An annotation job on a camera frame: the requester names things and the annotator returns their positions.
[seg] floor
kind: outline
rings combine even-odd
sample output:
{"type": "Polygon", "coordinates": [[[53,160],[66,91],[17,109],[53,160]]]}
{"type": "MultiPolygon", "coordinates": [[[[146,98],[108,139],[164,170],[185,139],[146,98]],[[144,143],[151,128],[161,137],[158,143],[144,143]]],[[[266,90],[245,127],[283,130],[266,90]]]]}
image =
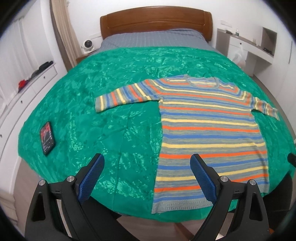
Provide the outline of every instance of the floor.
{"type": "MultiPolygon", "coordinates": [[[[262,90],[268,95],[270,100],[274,103],[276,108],[278,108],[282,117],[286,121],[286,124],[289,130],[292,133],[294,139],[296,139],[295,134],[292,130],[292,127],[284,114],[283,110],[267,90],[267,88],[256,78],[253,77],[253,80],[262,88],[262,90]]],[[[28,164],[22,160],[20,168],[18,171],[16,183],[15,183],[15,207],[17,210],[18,216],[18,226],[22,232],[25,231],[25,221],[30,206],[31,198],[36,188],[36,184],[39,181],[39,176],[31,170],[28,164]]],[[[293,194],[292,194],[292,203],[296,199],[296,176],[293,178],[293,194]]],[[[226,217],[226,220],[222,226],[220,233],[226,235],[227,230],[230,226],[233,214],[229,213],[226,217]]],[[[122,216],[118,221],[135,237],[142,241],[177,241],[184,240],[182,236],[174,228],[173,223],[162,223],[155,220],[147,220],[136,217],[127,217],[122,216]]],[[[201,227],[203,220],[198,221],[187,221],[182,224],[193,234],[201,227]]]]}

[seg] nightstand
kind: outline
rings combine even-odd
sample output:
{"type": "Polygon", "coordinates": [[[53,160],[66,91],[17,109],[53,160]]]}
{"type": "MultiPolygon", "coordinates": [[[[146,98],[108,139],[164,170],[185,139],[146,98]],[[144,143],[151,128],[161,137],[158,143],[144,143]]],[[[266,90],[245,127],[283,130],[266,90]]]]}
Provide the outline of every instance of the nightstand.
{"type": "Polygon", "coordinates": [[[253,76],[257,58],[262,58],[270,64],[273,63],[274,57],[252,41],[241,36],[236,37],[235,35],[227,34],[225,30],[217,29],[216,49],[230,60],[233,60],[240,44],[244,49],[246,60],[244,72],[247,75],[253,76]]]}
{"type": "Polygon", "coordinates": [[[90,55],[93,54],[93,53],[94,53],[94,51],[79,56],[79,57],[76,59],[77,64],[79,64],[82,60],[84,60],[85,58],[87,58],[88,56],[90,56],[90,55]]]}

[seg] blue gripper pad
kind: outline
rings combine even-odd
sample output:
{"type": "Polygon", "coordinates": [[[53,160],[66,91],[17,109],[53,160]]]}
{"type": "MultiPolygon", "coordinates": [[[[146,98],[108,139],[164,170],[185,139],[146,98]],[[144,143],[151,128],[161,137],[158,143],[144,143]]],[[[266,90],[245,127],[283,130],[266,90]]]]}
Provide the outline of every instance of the blue gripper pad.
{"type": "Polygon", "coordinates": [[[105,158],[103,155],[100,155],[79,185],[78,201],[80,203],[83,203],[84,201],[89,199],[94,186],[96,185],[96,182],[98,181],[104,169],[104,166],[105,158]]]}
{"type": "Polygon", "coordinates": [[[212,202],[214,205],[217,201],[216,196],[216,186],[209,177],[209,175],[206,173],[206,170],[203,168],[199,160],[195,157],[195,155],[192,155],[190,158],[190,168],[201,187],[201,190],[203,194],[205,195],[205,198],[212,202]]]}

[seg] bed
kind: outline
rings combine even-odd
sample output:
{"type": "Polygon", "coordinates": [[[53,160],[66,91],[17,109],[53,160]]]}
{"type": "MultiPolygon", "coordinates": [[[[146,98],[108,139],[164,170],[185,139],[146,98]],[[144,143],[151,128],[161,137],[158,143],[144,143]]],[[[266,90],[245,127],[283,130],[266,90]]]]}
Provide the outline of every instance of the bed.
{"type": "MultiPolygon", "coordinates": [[[[162,141],[158,103],[123,105],[98,114],[94,98],[144,79],[186,73],[193,77],[215,76],[272,105],[271,101],[234,63],[205,44],[212,38],[209,12],[142,7],[102,16],[100,24],[102,47],[56,83],[32,112],[19,135],[19,155],[40,176],[57,182],[77,173],[95,153],[102,153],[106,164],[92,196],[108,208],[167,222],[205,218],[209,205],[151,214],[162,141]],[[189,40],[161,45],[151,40],[159,35],[169,40],[171,36],[189,40]],[[196,46],[194,39],[202,45],[196,46]],[[52,124],[57,144],[45,157],[39,130],[47,121],[52,124]]],[[[293,174],[287,155],[295,153],[295,147],[281,117],[277,121],[259,112],[253,115],[267,145],[271,192],[287,173],[293,174]]]]}

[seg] sweater sleeve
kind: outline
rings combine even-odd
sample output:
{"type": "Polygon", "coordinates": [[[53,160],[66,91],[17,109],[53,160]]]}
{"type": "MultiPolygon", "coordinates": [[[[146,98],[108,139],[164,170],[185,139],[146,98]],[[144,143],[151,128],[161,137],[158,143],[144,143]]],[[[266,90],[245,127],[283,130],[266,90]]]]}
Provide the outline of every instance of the sweater sleeve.
{"type": "Polygon", "coordinates": [[[127,85],[97,97],[96,112],[102,112],[123,104],[159,100],[158,94],[151,88],[150,81],[144,80],[140,83],[127,85]]]}
{"type": "Polygon", "coordinates": [[[273,108],[269,103],[264,100],[260,100],[258,97],[253,97],[250,93],[247,93],[247,102],[252,110],[258,110],[265,115],[272,116],[279,121],[279,114],[276,108],[273,108]]]}

